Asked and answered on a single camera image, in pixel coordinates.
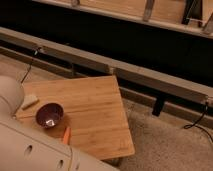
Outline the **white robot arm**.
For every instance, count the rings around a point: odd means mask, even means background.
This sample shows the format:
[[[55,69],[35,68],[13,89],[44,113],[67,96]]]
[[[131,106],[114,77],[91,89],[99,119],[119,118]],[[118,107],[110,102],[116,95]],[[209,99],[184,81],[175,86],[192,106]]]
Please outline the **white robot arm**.
[[[20,82],[0,76],[0,171],[119,171],[18,122],[24,96]]]

